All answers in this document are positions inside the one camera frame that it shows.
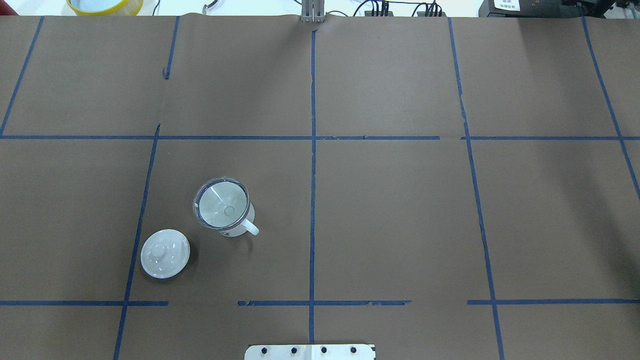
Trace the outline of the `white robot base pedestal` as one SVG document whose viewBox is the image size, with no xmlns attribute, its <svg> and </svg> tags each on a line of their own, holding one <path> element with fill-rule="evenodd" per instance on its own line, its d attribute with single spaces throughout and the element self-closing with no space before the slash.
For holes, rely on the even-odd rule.
<svg viewBox="0 0 640 360">
<path fill-rule="evenodd" d="M 247 347 L 245 360 L 375 360 L 374 344 L 262 344 Z"/>
</svg>

